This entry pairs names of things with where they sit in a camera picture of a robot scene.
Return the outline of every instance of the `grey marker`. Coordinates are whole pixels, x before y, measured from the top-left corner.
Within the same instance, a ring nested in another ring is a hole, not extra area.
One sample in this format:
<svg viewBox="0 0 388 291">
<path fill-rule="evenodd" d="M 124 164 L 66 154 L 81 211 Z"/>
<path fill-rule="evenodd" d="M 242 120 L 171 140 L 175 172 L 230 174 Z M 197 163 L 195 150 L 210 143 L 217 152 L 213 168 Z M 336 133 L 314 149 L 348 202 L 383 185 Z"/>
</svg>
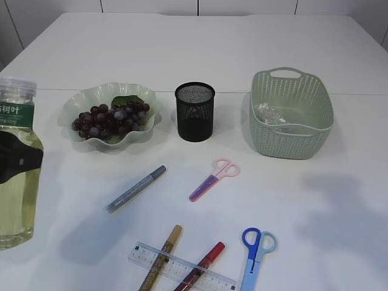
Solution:
<svg viewBox="0 0 388 291">
<path fill-rule="evenodd" d="M 160 166 L 151 174 L 146 176 L 139 183 L 134 185 L 131 189 L 122 194 L 119 198 L 110 203 L 106 208 L 109 213 L 113 213 L 118 210 L 121 206 L 123 206 L 126 202 L 135 197 L 138 193 L 140 193 L 143 189 L 145 189 L 148 185 L 150 185 L 153 181 L 158 179 L 164 172 L 166 171 L 166 167 Z"/>
</svg>

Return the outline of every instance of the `blue scissors handle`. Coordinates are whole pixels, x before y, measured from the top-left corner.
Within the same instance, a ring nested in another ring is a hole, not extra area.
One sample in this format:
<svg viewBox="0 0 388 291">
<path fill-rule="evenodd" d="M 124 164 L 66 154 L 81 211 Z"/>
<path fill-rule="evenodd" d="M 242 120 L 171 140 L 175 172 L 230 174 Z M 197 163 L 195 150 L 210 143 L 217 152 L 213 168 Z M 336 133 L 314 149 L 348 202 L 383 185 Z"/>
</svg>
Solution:
<svg viewBox="0 0 388 291">
<path fill-rule="evenodd" d="M 266 236 L 269 236 L 272 238 L 273 244 L 268 248 L 263 248 L 263 244 L 264 244 L 264 240 L 265 240 Z M 257 251 L 257 254 L 255 256 L 255 261 L 261 263 L 261 261 L 263 260 L 263 256 L 266 253 L 272 253 L 277 247 L 278 247 L 278 241 L 275 238 L 275 236 L 270 232 L 262 232 L 258 251 Z"/>
<path fill-rule="evenodd" d="M 246 235 L 249 232 L 256 232 L 257 237 L 254 244 L 249 244 L 246 239 Z M 260 238 L 261 238 L 261 232 L 256 227 L 249 227 L 248 229 L 245 229 L 245 231 L 242 233 L 242 241 L 248 248 L 248 259 L 254 260 L 256 257 L 257 250 L 259 248 Z"/>
</svg>

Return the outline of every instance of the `wavy fruit bowl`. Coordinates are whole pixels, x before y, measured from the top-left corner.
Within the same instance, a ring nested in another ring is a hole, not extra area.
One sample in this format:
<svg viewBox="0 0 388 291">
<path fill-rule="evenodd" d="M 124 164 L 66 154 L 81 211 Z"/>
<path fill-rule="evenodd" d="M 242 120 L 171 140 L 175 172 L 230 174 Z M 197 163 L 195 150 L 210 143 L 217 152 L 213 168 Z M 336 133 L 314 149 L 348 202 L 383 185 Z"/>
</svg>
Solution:
<svg viewBox="0 0 388 291">
<path fill-rule="evenodd" d="M 150 105 L 150 111 L 146 118 L 142 120 L 140 129 L 127 133 L 124 137 L 113 137 L 108 141 L 98 138 L 84 139 L 78 132 L 72 130 L 72 122 L 82 112 L 87 112 L 93 106 L 107 104 L 111 107 L 113 99 L 117 96 L 138 95 L 145 103 Z M 67 101 L 58 118 L 58 125 L 67 128 L 70 138 L 74 142 L 91 144 L 94 146 L 120 147 L 131 142 L 138 142 L 151 131 L 155 124 L 155 115 L 161 108 L 160 101 L 157 100 L 155 92 L 139 84 L 106 83 L 98 87 L 86 89 L 78 92 L 72 99 Z"/>
</svg>

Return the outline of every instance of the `scissors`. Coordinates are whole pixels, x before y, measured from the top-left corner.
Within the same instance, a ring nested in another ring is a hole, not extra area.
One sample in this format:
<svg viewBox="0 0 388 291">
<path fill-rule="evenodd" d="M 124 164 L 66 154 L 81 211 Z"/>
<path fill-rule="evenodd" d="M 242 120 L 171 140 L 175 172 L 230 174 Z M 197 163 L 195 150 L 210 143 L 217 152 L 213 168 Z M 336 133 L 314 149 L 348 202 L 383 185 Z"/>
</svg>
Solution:
<svg viewBox="0 0 388 291">
<path fill-rule="evenodd" d="M 246 235 L 249 232 L 257 233 L 256 241 L 254 244 L 249 244 L 246 240 Z M 260 232 L 260 230 L 254 227 L 245 229 L 242 235 L 242 241 L 247 246 L 249 252 L 247 264 L 245 266 L 244 279 L 242 280 L 240 291 L 253 291 L 255 289 L 256 279 L 259 275 L 261 261 L 263 260 L 263 257 L 266 253 L 271 253 L 276 249 L 278 246 L 278 241 L 272 233 Z M 273 244 L 271 247 L 265 249 L 263 244 L 267 236 L 272 238 Z"/>
<path fill-rule="evenodd" d="M 227 158 L 218 158 L 213 162 L 213 173 L 190 195 L 189 200 L 198 200 L 208 189 L 225 177 L 235 177 L 240 174 L 240 167 Z"/>
</svg>

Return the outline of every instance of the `gold marker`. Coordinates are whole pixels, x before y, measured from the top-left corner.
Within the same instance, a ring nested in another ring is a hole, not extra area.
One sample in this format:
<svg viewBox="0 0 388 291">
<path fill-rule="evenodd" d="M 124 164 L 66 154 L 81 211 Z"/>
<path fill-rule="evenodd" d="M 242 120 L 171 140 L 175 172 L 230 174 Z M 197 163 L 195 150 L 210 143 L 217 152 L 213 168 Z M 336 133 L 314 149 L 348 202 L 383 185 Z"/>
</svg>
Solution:
<svg viewBox="0 0 388 291">
<path fill-rule="evenodd" d="M 166 252 L 166 253 L 171 252 L 174 244 L 176 243 L 179 235 L 181 234 L 181 231 L 182 231 L 181 226 L 176 225 L 174 227 L 169 238 L 167 238 L 167 241 L 164 243 L 164 246 L 162 248 L 163 252 Z M 155 283 L 156 278 L 158 277 L 159 272 L 163 267 L 163 264 L 166 262 L 166 259 L 167 259 L 167 257 L 165 255 L 162 255 L 161 253 L 158 255 L 155 262 L 151 266 L 151 269 L 148 272 L 146 278 L 144 279 L 143 283 L 141 284 L 139 291 L 150 291 L 151 290 L 152 285 Z"/>
</svg>

